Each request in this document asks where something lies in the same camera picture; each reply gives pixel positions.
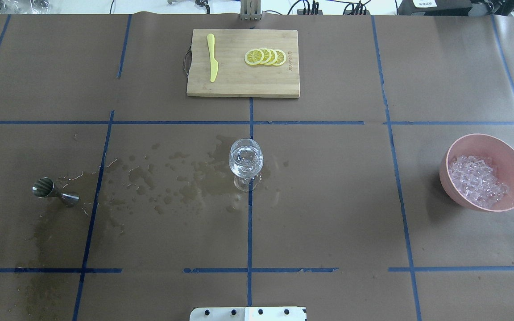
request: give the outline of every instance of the wooden cutting board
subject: wooden cutting board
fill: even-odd
[[[216,37],[216,60],[220,64],[210,82],[207,35]],[[255,48],[281,49],[287,61],[281,66],[249,66],[245,53]],[[194,29],[187,95],[200,97],[298,98],[298,33],[296,30]]]

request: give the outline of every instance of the citrus slice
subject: citrus slice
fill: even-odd
[[[271,59],[269,61],[267,61],[266,63],[264,63],[265,65],[268,65],[268,66],[274,64],[279,57],[279,54],[277,53],[277,49],[269,49],[269,51],[271,51]]]
[[[275,49],[275,53],[277,55],[277,60],[273,63],[273,66],[280,66],[287,61],[287,55],[281,49]]]
[[[265,65],[266,63],[268,63],[269,61],[271,61],[271,59],[273,58],[273,51],[269,48],[259,48],[259,50],[263,51],[263,61],[261,61],[259,64],[260,65]]]
[[[264,58],[265,53],[261,49],[251,49],[245,53],[245,63],[250,66],[259,65]]]

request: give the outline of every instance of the ice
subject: ice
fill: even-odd
[[[457,190],[484,209],[491,209],[510,191],[508,185],[497,181],[497,167],[491,158],[459,156],[449,163],[448,168]]]

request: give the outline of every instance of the metal jigger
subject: metal jigger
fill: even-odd
[[[80,199],[78,193],[64,193],[61,191],[49,177],[39,178],[39,180],[35,182],[33,185],[33,194],[39,198],[58,197],[67,207],[75,206]]]

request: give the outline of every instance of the wine glass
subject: wine glass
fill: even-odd
[[[229,167],[235,174],[235,187],[250,192],[261,183],[259,172],[263,168],[263,153],[257,142],[250,138],[236,140],[229,153]]]

